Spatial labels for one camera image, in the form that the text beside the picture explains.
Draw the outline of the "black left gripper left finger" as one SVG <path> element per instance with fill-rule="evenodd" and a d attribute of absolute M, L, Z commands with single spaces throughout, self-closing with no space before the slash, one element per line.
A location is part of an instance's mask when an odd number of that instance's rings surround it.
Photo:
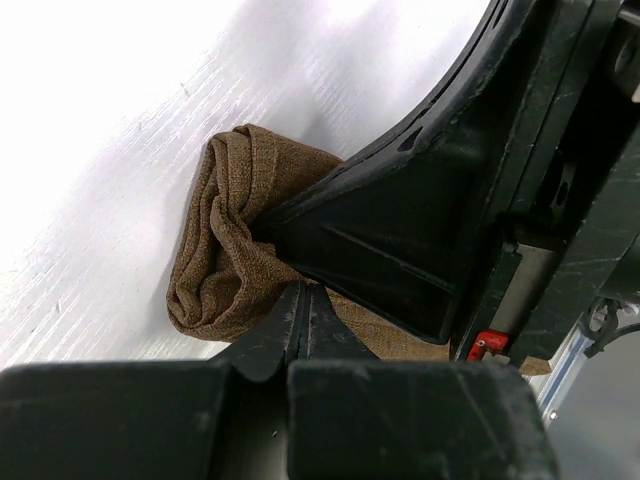
<path fill-rule="evenodd" d="M 208 360 L 31 364 L 1 374 L 5 479 L 283 479 L 284 371 L 305 287 Z"/>

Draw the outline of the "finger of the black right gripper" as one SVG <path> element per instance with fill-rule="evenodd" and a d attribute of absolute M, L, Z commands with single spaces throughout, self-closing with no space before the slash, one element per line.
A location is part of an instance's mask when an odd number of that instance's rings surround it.
<path fill-rule="evenodd" d="M 260 239 L 298 272 L 417 337 L 445 342 L 503 213 L 502 173 L 487 188 L 479 225 L 260 225 Z"/>

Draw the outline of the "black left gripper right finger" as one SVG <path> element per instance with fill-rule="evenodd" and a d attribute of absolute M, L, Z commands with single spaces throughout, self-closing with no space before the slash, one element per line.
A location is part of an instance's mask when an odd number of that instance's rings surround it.
<path fill-rule="evenodd" d="M 290 291 L 291 478 L 557 477 L 535 397 L 516 369 L 377 359 L 322 287 Z"/>

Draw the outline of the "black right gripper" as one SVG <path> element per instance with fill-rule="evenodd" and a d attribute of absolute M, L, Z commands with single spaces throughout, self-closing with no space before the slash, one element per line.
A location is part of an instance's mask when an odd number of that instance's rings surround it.
<path fill-rule="evenodd" d="M 450 354 L 551 359 L 639 231 L 637 7 L 562 2 L 531 72 L 543 2 L 491 2 L 407 117 L 258 224 L 479 225 L 524 99 L 538 124 L 506 153 Z"/>

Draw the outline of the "brown cloth napkin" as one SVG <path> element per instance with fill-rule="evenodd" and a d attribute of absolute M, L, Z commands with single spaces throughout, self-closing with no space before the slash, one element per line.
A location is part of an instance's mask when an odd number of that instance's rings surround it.
<path fill-rule="evenodd" d="M 300 274 L 249 226 L 262 212 L 346 168 L 320 149 L 247 124 L 214 135 L 194 184 L 166 294 L 183 334 L 234 342 Z"/>

